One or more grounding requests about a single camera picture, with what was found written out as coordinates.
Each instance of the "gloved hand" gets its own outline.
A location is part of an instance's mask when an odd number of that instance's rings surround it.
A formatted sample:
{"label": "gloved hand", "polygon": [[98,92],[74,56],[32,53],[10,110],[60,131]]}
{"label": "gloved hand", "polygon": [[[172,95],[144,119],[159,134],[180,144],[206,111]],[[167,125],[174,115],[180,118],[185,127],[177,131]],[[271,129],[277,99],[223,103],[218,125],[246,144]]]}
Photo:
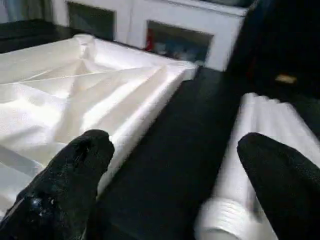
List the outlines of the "gloved hand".
{"label": "gloved hand", "polygon": [[259,133],[244,136],[237,152],[278,239],[319,239],[320,169]]}
{"label": "gloved hand", "polygon": [[0,223],[0,239],[80,240],[114,151],[102,130],[71,141],[18,194]]}

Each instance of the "white foam tube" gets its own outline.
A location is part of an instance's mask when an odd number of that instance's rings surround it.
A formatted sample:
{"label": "white foam tube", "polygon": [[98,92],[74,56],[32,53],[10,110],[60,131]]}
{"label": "white foam tube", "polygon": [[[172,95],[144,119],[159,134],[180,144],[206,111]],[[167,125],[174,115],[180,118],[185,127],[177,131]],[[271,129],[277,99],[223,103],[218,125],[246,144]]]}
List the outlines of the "white foam tube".
{"label": "white foam tube", "polygon": [[213,197],[201,208],[196,227],[198,240],[255,239],[258,223],[251,208],[255,193],[237,153],[238,141],[256,129],[255,95],[246,94],[232,131]]}
{"label": "white foam tube", "polygon": [[283,143],[297,149],[320,167],[320,145],[314,134],[290,104],[279,104],[277,109],[281,113],[278,121]]}
{"label": "white foam tube", "polygon": [[[276,99],[269,99],[266,96],[257,97],[256,101],[256,109],[258,109],[257,132],[281,142],[281,137],[279,136],[277,127],[275,127],[278,124],[276,114],[278,114],[277,105],[279,104],[279,101]],[[277,240],[277,236],[274,233],[262,207],[260,206],[258,209],[260,211],[260,222],[262,224],[256,231],[256,240]]]}

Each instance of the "white cabinet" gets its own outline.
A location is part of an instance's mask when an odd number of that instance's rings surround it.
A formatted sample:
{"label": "white cabinet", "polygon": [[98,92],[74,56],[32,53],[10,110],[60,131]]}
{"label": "white cabinet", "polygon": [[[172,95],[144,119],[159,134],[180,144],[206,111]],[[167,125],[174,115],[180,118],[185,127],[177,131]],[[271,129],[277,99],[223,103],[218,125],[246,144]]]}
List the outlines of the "white cabinet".
{"label": "white cabinet", "polygon": [[133,0],[52,0],[54,22],[66,27],[70,25],[68,2],[114,12],[113,40],[128,42]]}
{"label": "white cabinet", "polygon": [[128,44],[143,48],[148,21],[212,36],[205,66],[224,71],[247,10],[196,0],[135,0]]}
{"label": "white cabinet", "polygon": [[[68,1],[52,1],[55,22],[69,26]],[[113,11],[113,40],[141,49],[146,46],[147,34],[151,26],[167,28],[171,35],[162,36],[166,41],[172,37],[172,34],[175,35],[174,37],[178,35],[178,39],[181,39],[180,34],[186,34],[187,36],[182,38],[187,42],[192,39],[193,43],[200,47],[195,50],[190,46],[178,46],[183,48],[180,52],[184,55],[177,58],[191,61],[190,56],[198,55],[200,57],[198,59],[194,57],[194,61],[201,60],[206,67],[218,71],[226,70],[248,12],[246,8],[199,0],[71,0],[69,2]],[[166,53],[164,48],[168,45],[170,44],[160,42],[157,48]],[[179,52],[175,49],[170,51],[171,53]],[[173,55],[166,54],[166,56],[176,57],[175,52]]]}

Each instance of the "white styrofoam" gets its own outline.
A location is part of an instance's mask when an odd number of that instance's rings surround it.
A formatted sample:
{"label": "white styrofoam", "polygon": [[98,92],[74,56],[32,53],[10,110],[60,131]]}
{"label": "white styrofoam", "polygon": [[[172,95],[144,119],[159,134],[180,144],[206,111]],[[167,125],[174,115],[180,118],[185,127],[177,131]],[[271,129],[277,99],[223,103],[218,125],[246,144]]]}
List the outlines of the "white styrofoam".
{"label": "white styrofoam", "polygon": [[[0,82],[2,170],[12,169],[31,180],[72,139],[101,129],[109,133],[115,153],[99,192],[181,82],[196,72],[192,63],[85,34],[1,54],[0,69],[5,76]],[[25,186],[20,177],[15,182],[4,176],[0,174],[0,182],[8,188]],[[8,198],[5,191],[1,198]],[[0,201],[0,211],[6,207]]]}
{"label": "white styrofoam", "polygon": [[241,101],[220,172],[213,189],[213,196],[202,206],[196,225],[198,240],[208,232],[216,239],[215,232],[224,231],[241,240],[253,240],[259,225],[253,218],[255,193],[240,162],[238,141],[250,132],[257,131],[257,106],[255,94],[246,94]]}

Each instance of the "finger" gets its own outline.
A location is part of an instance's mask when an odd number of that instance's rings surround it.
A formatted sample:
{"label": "finger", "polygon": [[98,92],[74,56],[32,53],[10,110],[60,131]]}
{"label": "finger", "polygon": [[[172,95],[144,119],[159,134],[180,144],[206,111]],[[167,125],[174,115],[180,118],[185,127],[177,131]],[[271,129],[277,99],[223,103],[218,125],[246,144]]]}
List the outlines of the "finger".
{"label": "finger", "polygon": [[259,133],[238,143],[240,161],[279,240],[305,239],[311,206],[304,185],[287,167],[287,147]]}

